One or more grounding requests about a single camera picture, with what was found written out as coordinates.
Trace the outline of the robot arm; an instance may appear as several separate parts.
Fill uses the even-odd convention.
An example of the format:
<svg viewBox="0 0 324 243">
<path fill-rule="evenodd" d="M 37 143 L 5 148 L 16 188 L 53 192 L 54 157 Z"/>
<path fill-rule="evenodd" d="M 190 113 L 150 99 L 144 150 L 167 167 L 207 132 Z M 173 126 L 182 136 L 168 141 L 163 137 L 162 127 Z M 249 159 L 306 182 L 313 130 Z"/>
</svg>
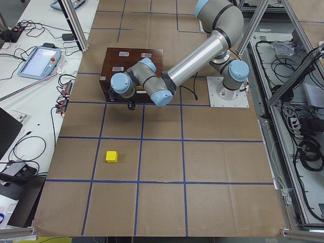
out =
<svg viewBox="0 0 324 243">
<path fill-rule="evenodd" d="M 156 106 L 170 103 L 177 88 L 206 64 L 222 76 L 218 96 L 235 99 L 250 72 L 246 62 L 230 56 L 230 48 L 239 39 L 244 26 L 240 9 L 229 1 L 198 1 L 195 16 L 210 36 L 186 58 L 170 70 L 156 76 L 156 66 L 149 58 L 138 61 L 125 72 L 116 73 L 110 80 L 112 89 L 125 99 L 132 99 L 136 86 L 141 86 Z"/>
</svg>

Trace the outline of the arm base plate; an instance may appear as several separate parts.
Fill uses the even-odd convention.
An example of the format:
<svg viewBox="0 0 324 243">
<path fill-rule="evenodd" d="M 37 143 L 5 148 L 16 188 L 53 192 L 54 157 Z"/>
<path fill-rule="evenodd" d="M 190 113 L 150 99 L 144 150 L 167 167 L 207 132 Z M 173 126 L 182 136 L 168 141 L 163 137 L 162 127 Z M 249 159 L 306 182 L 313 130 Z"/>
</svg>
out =
<svg viewBox="0 0 324 243">
<path fill-rule="evenodd" d="M 208 76 L 207 87 L 212 108 L 249 108 L 244 84 L 238 90 L 228 90 L 223 86 L 223 77 Z"/>
</svg>

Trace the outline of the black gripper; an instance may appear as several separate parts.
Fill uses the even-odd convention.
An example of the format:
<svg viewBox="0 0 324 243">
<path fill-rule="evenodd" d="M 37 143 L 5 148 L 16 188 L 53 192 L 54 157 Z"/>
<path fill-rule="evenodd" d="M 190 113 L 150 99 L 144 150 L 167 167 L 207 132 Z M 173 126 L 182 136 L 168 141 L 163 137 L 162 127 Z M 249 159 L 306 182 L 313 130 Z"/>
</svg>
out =
<svg viewBox="0 0 324 243">
<path fill-rule="evenodd" d="M 122 96 L 121 94 L 117 93 L 112 87 L 108 90 L 108 101 L 110 102 L 128 102 L 128 109 L 135 110 L 136 102 L 135 100 L 136 90 L 133 89 L 129 92 L 126 96 Z"/>
</svg>

